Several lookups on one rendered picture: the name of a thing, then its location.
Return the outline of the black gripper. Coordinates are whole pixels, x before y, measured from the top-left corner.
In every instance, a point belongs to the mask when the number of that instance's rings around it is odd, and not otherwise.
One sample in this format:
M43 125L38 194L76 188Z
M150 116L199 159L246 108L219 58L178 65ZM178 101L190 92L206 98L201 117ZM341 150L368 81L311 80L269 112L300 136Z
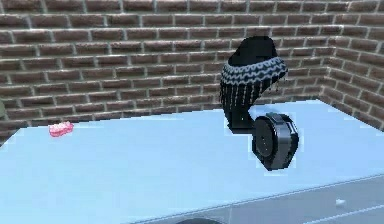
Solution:
M252 152L268 171L288 168L299 143L293 120L285 114L269 112L254 121Z

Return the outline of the pale blue chest of drawers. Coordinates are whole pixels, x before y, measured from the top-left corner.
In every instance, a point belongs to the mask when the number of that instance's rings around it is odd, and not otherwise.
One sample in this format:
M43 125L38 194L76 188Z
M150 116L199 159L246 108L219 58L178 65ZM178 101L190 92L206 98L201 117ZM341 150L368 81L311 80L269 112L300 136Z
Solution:
M384 133L316 100L280 103L300 144L267 171L219 110L18 131L0 224L384 224Z

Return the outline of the pink lumpy object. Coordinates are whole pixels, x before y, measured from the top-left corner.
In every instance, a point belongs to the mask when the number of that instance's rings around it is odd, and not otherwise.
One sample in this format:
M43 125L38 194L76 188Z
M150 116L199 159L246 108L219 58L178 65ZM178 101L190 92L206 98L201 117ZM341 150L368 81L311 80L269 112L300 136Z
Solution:
M74 125L69 122L61 122L59 124L49 125L49 134L52 137L60 137L73 131Z

